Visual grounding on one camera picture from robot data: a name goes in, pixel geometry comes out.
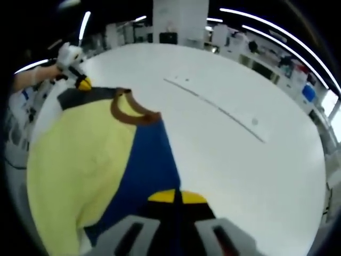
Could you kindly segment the person's left hand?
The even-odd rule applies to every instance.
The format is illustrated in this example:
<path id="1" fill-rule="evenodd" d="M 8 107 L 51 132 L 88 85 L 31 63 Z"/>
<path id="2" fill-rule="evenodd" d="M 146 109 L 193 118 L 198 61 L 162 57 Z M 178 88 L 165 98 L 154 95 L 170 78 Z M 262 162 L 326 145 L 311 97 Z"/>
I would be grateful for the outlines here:
<path id="1" fill-rule="evenodd" d="M 62 75 L 62 70 L 57 65 L 38 66 L 33 70 L 32 80 L 35 83 L 40 83 L 44 80 L 54 80 L 60 75 Z"/>

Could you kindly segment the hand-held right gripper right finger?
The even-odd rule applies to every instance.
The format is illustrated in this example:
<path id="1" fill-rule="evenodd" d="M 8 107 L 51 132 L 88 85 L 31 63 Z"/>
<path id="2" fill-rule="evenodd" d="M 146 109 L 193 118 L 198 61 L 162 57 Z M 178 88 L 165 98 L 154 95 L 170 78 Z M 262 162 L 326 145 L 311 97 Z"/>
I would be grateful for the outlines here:
<path id="1" fill-rule="evenodd" d="M 184 190 L 178 195 L 183 255 L 262 255 L 252 235 L 217 217 L 202 195 Z"/>

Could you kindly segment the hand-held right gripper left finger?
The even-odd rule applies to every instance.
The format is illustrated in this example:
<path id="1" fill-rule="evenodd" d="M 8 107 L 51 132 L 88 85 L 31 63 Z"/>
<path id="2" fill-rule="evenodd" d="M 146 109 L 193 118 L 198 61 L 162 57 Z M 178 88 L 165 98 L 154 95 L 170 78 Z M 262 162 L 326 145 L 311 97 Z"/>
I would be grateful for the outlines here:
<path id="1" fill-rule="evenodd" d="M 100 235 L 92 255 L 177 255 L 177 190 L 149 196 Z"/>

